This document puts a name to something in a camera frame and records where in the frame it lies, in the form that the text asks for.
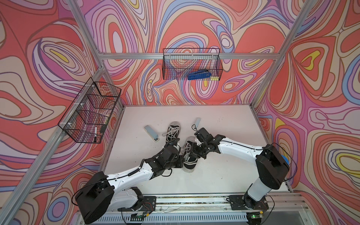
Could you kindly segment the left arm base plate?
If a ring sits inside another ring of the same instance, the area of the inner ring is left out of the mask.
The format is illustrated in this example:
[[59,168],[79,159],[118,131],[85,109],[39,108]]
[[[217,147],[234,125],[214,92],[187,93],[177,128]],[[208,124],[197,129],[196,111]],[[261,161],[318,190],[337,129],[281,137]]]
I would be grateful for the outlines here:
[[118,212],[148,212],[151,213],[156,209],[156,196],[145,196],[138,200],[131,208],[119,208]]

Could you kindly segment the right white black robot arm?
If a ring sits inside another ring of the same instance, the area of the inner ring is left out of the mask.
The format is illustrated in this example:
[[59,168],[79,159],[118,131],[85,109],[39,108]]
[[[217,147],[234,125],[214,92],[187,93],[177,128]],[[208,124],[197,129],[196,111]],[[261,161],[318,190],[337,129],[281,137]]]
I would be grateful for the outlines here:
[[195,132],[196,143],[190,150],[190,156],[207,157],[215,152],[227,154],[248,161],[256,166],[258,178],[246,191],[246,201],[259,202],[271,190],[278,190],[290,171],[289,163],[275,146],[253,146],[231,140],[223,135],[212,136],[205,128]]

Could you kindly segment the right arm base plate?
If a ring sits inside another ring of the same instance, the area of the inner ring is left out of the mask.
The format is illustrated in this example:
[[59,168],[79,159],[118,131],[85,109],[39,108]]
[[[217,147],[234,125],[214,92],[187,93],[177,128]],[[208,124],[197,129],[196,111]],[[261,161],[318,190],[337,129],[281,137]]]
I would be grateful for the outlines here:
[[267,211],[269,209],[265,196],[260,201],[255,201],[247,195],[230,195],[226,201],[230,203],[233,211]]

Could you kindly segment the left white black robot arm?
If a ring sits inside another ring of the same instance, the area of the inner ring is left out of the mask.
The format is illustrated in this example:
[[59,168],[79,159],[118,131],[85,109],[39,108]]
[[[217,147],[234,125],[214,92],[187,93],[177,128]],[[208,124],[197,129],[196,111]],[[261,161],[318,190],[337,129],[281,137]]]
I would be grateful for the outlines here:
[[166,144],[155,156],[143,159],[138,167],[109,175],[100,171],[74,193],[71,201],[78,206],[87,225],[108,210],[128,208],[137,211],[142,207],[143,195],[135,185],[162,176],[166,170],[179,168],[183,162],[180,152],[178,144]]

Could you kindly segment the black white sneaker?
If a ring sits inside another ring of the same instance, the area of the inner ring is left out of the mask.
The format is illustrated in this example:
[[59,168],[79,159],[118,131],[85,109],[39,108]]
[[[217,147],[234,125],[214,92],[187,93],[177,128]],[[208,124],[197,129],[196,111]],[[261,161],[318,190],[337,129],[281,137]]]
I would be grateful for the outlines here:
[[187,173],[192,173],[195,170],[195,166],[197,165],[198,158],[191,156],[191,147],[192,144],[196,143],[195,137],[190,136],[186,139],[186,142],[183,146],[183,167],[182,169]]
[[166,138],[166,144],[167,146],[174,146],[177,145],[179,142],[179,134],[180,134],[181,126],[180,123],[177,121],[172,122],[165,133],[162,134],[163,137]]

